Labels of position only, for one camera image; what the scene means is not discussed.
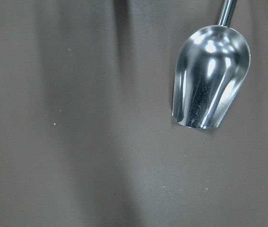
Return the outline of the metal scoop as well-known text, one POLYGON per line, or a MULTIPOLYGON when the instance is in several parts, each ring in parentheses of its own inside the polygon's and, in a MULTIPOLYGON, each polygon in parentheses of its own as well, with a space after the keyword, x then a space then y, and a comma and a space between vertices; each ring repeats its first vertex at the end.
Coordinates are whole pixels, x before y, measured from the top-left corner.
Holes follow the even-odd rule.
POLYGON ((175 68, 172 116, 189 128, 217 128, 248 73, 251 52, 230 22, 236 1, 225 0, 217 24, 194 32, 175 68))

